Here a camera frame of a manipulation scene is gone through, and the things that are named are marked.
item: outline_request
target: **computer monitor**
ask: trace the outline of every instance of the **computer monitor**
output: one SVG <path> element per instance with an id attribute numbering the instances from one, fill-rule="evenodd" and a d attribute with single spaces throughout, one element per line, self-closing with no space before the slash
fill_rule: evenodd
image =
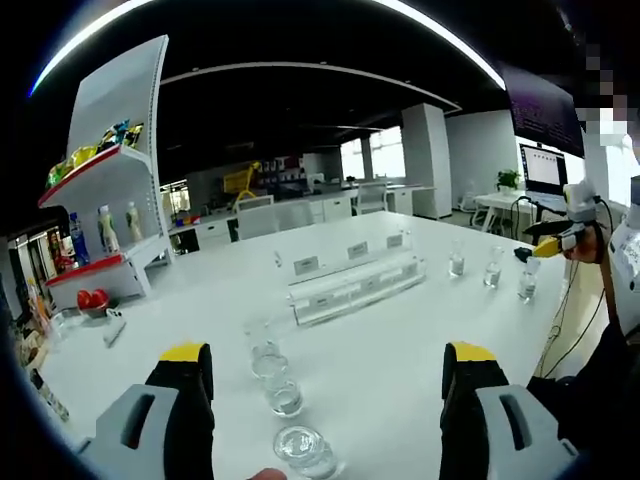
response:
<path id="1" fill-rule="evenodd" d="M 520 144 L 527 192 L 562 196 L 567 184 L 564 155 Z"/>

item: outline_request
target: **white desk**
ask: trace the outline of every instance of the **white desk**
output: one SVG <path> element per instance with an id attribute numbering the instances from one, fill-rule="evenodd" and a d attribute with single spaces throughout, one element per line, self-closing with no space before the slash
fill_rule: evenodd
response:
<path id="1" fill-rule="evenodd" d="M 285 262 L 310 253 L 322 263 L 346 258 L 363 240 L 411 231 L 427 260 L 425 283 L 350 315 L 311 328 L 285 317 L 282 352 L 304 395 L 299 417 L 274 416 L 250 371 L 242 323 L 284 314 Z M 466 274 L 450 279 L 448 252 L 465 242 Z M 502 245 L 496 290 L 482 284 L 487 252 Z M 511 250 L 519 242 L 416 217 L 379 212 L 200 251 L 177 259 L 152 279 L 155 295 L 123 308 L 127 326 L 111 349 L 98 328 L 79 328 L 49 354 L 42 375 L 69 409 L 71 424 L 93 435 L 96 417 L 131 384 L 144 383 L 167 348 L 187 340 L 211 344 L 217 479 L 249 478 L 274 466 L 296 479 L 272 452 L 275 433 L 300 423 L 317 428 L 347 463 L 345 479 L 437 478 L 445 344 L 463 340 L 490 349 L 512 383 L 526 384 L 560 303 L 565 260 L 543 260 L 529 304 L 516 289 L 523 270 Z"/>
<path id="2" fill-rule="evenodd" d="M 511 206 L 518 199 L 518 197 L 524 194 L 525 192 L 523 191 L 515 191 L 513 193 L 496 192 L 475 197 L 474 200 L 478 205 L 489 207 L 489 211 L 487 212 L 484 224 L 482 225 L 482 231 L 487 232 L 489 230 L 496 217 L 496 210 L 503 210 L 509 214 L 511 212 Z M 535 205 L 532 205 L 527 200 L 520 200 L 518 202 L 518 205 L 513 205 L 514 218 L 518 206 L 520 208 L 520 214 L 530 214 L 530 222 L 533 222 L 537 213 L 537 208 L 535 207 Z"/>
<path id="3" fill-rule="evenodd" d="M 389 185 L 387 198 L 389 200 L 390 211 L 413 215 L 413 193 L 421 191 L 435 191 L 436 187 L 425 187 L 422 185 Z M 358 195 L 358 189 L 341 190 L 338 192 L 323 193 L 319 195 L 309 195 L 302 198 L 283 200 L 278 204 L 286 202 L 298 202 L 308 200 L 311 204 L 314 223 L 331 222 L 351 217 L 351 201 Z M 177 235 L 188 230 L 195 230 L 198 243 L 202 243 L 201 248 L 210 245 L 226 245 L 231 243 L 230 233 L 227 226 L 228 220 L 236 219 L 236 215 L 228 211 L 218 211 L 201 217 L 200 223 L 196 225 L 184 225 L 174 227 L 169 230 L 169 235 Z"/>

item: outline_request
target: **shopping cart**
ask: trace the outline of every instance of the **shopping cart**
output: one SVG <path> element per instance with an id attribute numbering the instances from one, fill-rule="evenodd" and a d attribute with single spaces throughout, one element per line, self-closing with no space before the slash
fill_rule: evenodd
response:
<path id="1" fill-rule="evenodd" d="M 253 172 L 260 168 L 260 162 L 253 162 L 249 165 L 247 170 L 240 170 L 236 173 L 230 173 L 224 176 L 224 193 L 234 194 L 237 193 L 237 197 L 234 200 L 234 205 L 238 200 L 242 200 L 244 197 L 254 198 L 256 196 L 249 186 L 251 185 L 251 177 Z"/>

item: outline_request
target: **cable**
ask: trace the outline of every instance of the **cable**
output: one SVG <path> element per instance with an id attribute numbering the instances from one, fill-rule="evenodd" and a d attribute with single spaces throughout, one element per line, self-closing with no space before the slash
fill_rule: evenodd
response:
<path id="1" fill-rule="evenodd" d="M 518 236 L 518 227 L 520 226 L 520 200 L 529 200 L 531 201 L 531 199 L 525 195 L 521 195 L 518 197 L 518 199 L 513 202 L 511 204 L 511 208 L 509 209 L 509 220 L 511 220 L 511 238 L 513 240 L 517 240 L 517 236 Z M 515 236 L 513 234 L 513 207 L 518 206 L 518 219 L 517 219 L 517 223 L 516 223 L 516 233 Z"/>
<path id="2" fill-rule="evenodd" d="M 589 323 L 587 323 L 587 326 L 585 327 L 585 329 L 582 331 L 582 333 L 580 334 L 580 336 L 578 337 L 578 339 L 575 341 L 575 343 L 571 346 L 571 348 L 567 351 L 567 353 L 565 353 L 564 355 L 562 355 L 560 357 L 560 360 L 558 360 L 555 365 L 553 367 L 551 367 L 551 370 L 549 370 L 547 372 L 547 374 L 544 376 L 544 378 L 548 378 L 549 375 L 551 375 L 551 372 L 553 372 L 556 367 L 558 365 L 560 365 L 560 362 L 562 362 L 562 360 L 564 360 L 565 358 L 567 358 L 567 355 L 569 355 L 574 348 L 576 348 L 578 346 L 578 344 L 580 343 L 580 341 L 582 340 L 582 338 L 584 337 L 584 335 L 587 333 L 587 330 L 589 330 L 589 327 L 591 326 L 591 324 L 593 323 L 593 320 L 596 318 L 596 314 L 598 313 L 598 310 L 600 310 L 600 305 L 602 305 L 602 299 L 604 298 L 604 289 L 602 289 L 602 293 L 600 294 L 600 300 L 598 300 L 598 306 L 596 307 L 595 312 L 593 312 L 593 315 L 591 316 L 591 319 L 589 320 Z"/>
<path id="3" fill-rule="evenodd" d="M 605 208 L 607 209 L 607 213 L 609 214 L 609 235 L 613 233 L 613 217 L 611 216 L 611 209 L 609 205 L 604 200 L 600 199 L 600 203 L 603 203 Z"/>
<path id="4" fill-rule="evenodd" d="M 576 279 L 576 276 L 578 275 L 578 268 L 580 268 L 580 263 L 576 262 L 575 260 L 572 261 L 571 267 L 569 269 L 569 286 L 567 287 L 567 291 L 565 292 L 564 297 L 562 297 L 562 301 L 560 302 L 560 306 L 558 307 L 556 314 L 553 316 L 553 320 L 555 320 L 556 318 L 558 318 L 558 314 L 560 313 L 560 310 L 562 310 L 562 316 L 560 317 L 560 325 L 554 325 L 551 327 L 551 331 L 553 331 L 554 328 L 557 328 L 558 332 L 556 333 L 555 336 L 551 334 L 547 338 L 547 341 L 551 340 L 551 343 L 549 344 L 544 354 L 542 355 L 542 358 L 540 359 L 540 375 L 542 375 L 542 372 L 544 371 L 544 362 L 547 359 L 547 355 L 549 354 L 551 347 L 553 346 L 556 339 L 562 333 L 562 326 L 564 325 L 564 314 L 567 310 L 567 305 L 569 304 L 569 293 L 571 292 L 571 286 L 573 285 L 573 282 Z"/>

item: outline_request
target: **glass of water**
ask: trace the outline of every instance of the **glass of water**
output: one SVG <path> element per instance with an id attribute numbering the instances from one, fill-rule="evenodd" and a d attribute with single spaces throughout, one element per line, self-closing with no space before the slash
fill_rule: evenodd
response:
<path id="1" fill-rule="evenodd" d="M 449 255 L 449 275 L 460 277 L 464 273 L 464 255 L 462 253 L 462 240 L 454 240 L 451 244 Z"/>
<path id="2" fill-rule="evenodd" d="M 251 351 L 251 369 L 256 377 L 272 376 L 286 370 L 287 359 L 280 354 L 280 347 L 269 328 L 269 322 L 246 322 L 244 334 Z"/>
<path id="3" fill-rule="evenodd" d="M 262 377 L 264 394 L 273 412 L 280 417 L 294 417 L 302 410 L 302 393 L 298 384 L 281 373 Z"/>
<path id="4" fill-rule="evenodd" d="M 276 434 L 273 450 L 293 470 L 310 480 L 327 480 L 338 469 L 331 446 L 311 428 L 283 428 Z"/>
<path id="5" fill-rule="evenodd" d="M 536 293 L 536 283 L 538 281 L 537 275 L 540 269 L 540 260 L 534 257 L 527 258 L 527 266 L 522 272 L 520 277 L 520 286 L 518 288 L 518 295 L 525 301 L 533 298 Z"/>
<path id="6" fill-rule="evenodd" d="M 489 252 L 489 263 L 484 272 L 484 284 L 491 288 L 496 288 L 500 282 L 500 273 L 502 272 L 502 256 L 504 248 L 497 245 L 491 247 Z"/>

